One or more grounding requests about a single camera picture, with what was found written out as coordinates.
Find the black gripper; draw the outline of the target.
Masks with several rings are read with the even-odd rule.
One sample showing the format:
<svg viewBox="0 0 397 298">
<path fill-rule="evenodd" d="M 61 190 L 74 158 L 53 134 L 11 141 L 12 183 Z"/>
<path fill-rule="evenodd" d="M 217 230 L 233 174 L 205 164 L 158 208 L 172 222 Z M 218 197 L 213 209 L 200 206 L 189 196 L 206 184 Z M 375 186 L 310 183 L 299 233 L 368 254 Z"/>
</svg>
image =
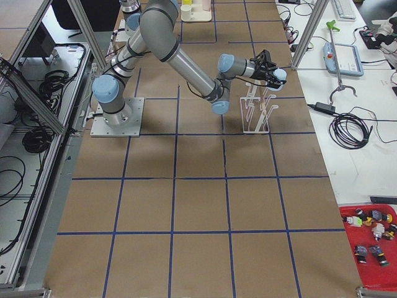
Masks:
<svg viewBox="0 0 397 298">
<path fill-rule="evenodd" d="M 250 62 L 254 65 L 251 78 L 267 81 L 266 87 L 270 90 L 281 90 L 287 82 L 285 74 L 274 75 L 277 65 L 271 61 L 270 51 L 261 51 L 256 57 L 251 58 Z"/>
</svg>

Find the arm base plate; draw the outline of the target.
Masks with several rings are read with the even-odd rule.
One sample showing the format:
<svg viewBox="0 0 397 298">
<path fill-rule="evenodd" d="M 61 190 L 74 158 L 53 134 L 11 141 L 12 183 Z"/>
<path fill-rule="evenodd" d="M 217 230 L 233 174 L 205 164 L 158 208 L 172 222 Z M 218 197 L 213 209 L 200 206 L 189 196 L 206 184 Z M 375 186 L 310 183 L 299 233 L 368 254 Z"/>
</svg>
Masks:
<svg viewBox="0 0 397 298">
<path fill-rule="evenodd" d="M 143 118 L 145 99 L 143 97 L 125 98 L 125 106 L 117 114 L 107 114 L 98 104 L 92 127 L 92 137 L 139 137 Z"/>
</svg>

